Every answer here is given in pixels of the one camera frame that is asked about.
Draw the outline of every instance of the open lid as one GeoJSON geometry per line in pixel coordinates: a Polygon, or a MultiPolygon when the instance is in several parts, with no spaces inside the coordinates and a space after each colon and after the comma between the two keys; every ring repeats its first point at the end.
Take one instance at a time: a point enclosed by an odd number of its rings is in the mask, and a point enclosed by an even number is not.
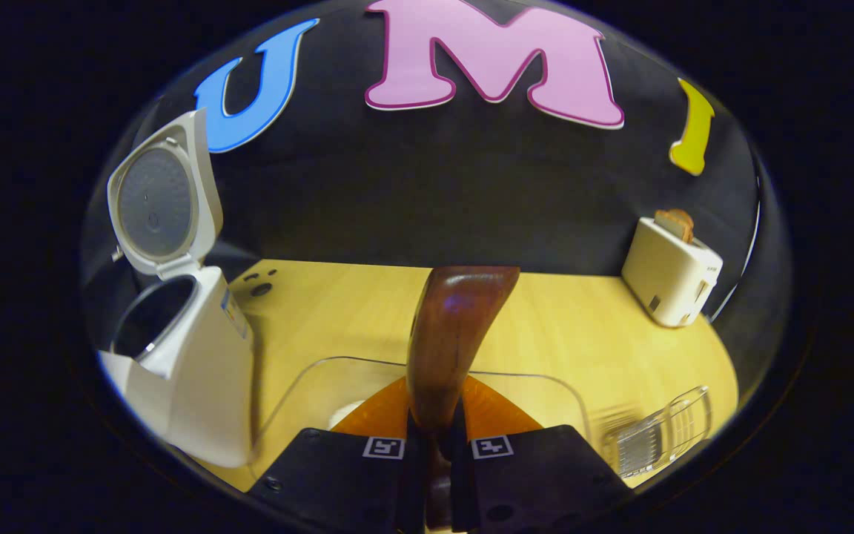
{"type": "Polygon", "coordinates": [[[107,182],[114,234],[133,267],[163,278],[199,267],[223,227],[206,142],[206,109],[180,115],[125,158],[107,182]]]}

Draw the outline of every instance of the sticker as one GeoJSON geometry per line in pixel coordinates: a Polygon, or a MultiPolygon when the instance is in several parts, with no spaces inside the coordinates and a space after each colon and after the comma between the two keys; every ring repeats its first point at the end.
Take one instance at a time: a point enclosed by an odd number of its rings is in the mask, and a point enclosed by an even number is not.
{"type": "Polygon", "coordinates": [[[241,335],[243,339],[246,339],[246,334],[248,332],[246,317],[243,315],[243,312],[239,310],[239,306],[236,304],[236,300],[233,298],[233,294],[230,293],[230,290],[226,290],[226,294],[223,295],[223,302],[219,307],[223,308],[223,311],[226,312],[226,317],[230,318],[230,322],[233,324],[236,331],[239,332],[239,335],[241,335]]]}
{"type": "Polygon", "coordinates": [[[282,113],[295,88],[302,34],[318,24],[311,19],[295,24],[255,48],[263,54],[259,93],[246,109],[226,112],[226,85],[230,73],[243,58],[236,58],[200,82],[196,88],[196,109],[210,108],[206,117],[206,139],[210,152],[227,152],[255,139],[282,113]]]}
{"type": "Polygon", "coordinates": [[[506,436],[474,439],[472,446],[474,447],[474,458],[477,460],[496,458],[498,456],[512,456],[512,446],[509,445],[509,438],[506,436]]]}
{"type": "Polygon", "coordinates": [[[687,122],[684,133],[678,141],[671,145],[668,157],[671,163],[681,167],[692,176],[700,176],[704,172],[704,151],[711,136],[711,119],[714,118],[714,106],[704,95],[678,78],[678,84],[687,94],[687,122]]]}
{"type": "Polygon", "coordinates": [[[365,458],[400,460],[404,457],[404,440],[399,438],[369,437],[365,446],[365,458]]]}
{"type": "Polygon", "coordinates": [[[384,13],[385,27],[383,77],[365,92],[371,108],[450,102],[457,86],[437,74],[434,52],[440,45],[487,102],[506,100],[541,54],[542,81],[526,92],[535,108],[596,128],[624,125],[600,46],[604,36],[587,24],[529,7],[501,26],[463,0],[379,0],[367,10],[384,13]]]}

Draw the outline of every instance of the letter m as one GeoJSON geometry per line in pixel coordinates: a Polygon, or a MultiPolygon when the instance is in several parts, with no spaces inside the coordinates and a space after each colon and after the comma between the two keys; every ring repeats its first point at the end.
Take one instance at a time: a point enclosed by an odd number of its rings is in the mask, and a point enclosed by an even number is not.
{"type": "Polygon", "coordinates": [[[621,128],[599,41],[602,33],[577,20],[530,7],[506,26],[462,0],[379,0],[384,13],[384,71],[365,100],[371,108],[427,108],[450,102],[451,80],[437,74],[440,44],[487,102],[502,102],[529,62],[543,57],[543,78],[529,88],[540,111],[597,128],[621,128]]]}

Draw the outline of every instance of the blue letter u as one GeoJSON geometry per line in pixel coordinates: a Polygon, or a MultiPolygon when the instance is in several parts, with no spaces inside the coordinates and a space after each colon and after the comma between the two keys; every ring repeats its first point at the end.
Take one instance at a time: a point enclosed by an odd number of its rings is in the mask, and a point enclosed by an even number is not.
{"type": "Polygon", "coordinates": [[[210,152],[226,152],[250,142],[282,113],[295,86],[299,41],[303,33],[318,24],[318,20],[295,24],[258,45],[255,51],[263,53],[259,94],[243,111],[228,115],[224,106],[230,72],[242,58],[218,68],[196,88],[196,109],[210,108],[206,116],[206,139],[210,152]]]}

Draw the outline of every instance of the wooden table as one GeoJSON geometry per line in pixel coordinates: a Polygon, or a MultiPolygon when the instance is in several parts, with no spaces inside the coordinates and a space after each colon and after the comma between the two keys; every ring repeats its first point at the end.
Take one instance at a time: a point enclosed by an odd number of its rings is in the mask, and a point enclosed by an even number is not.
{"type": "MultiPolygon", "coordinates": [[[[254,432],[299,373],[319,360],[354,356],[406,361],[414,309],[429,271],[262,260],[234,280],[231,291],[258,337],[254,432]],[[245,280],[250,274],[259,276],[245,280]],[[251,295],[263,283],[271,283],[271,290],[251,295]]],[[[709,387],[711,435],[733,415],[738,401],[731,360],[707,320],[699,317],[680,329],[661,327],[647,317],[619,277],[520,274],[472,368],[548,375],[566,382],[586,409],[583,434],[596,450],[610,421],[641,419],[695,386],[709,387]]],[[[356,389],[357,382],[346,378],[330,388],[356,389]]],[[[502,393],[533,417],[545,418],[540,420],[543,425],[562,422],[548,420],[556,418],[549,413],[556,412],[555,395],[563,395],[559,389],[502,393]]],[[[200,464],[246,491],[277,450],[258,449],[254,462],[239,469],[200,464]]],[[[653,475],[630,477],[626,483],[634,487],[653,475]]]]}

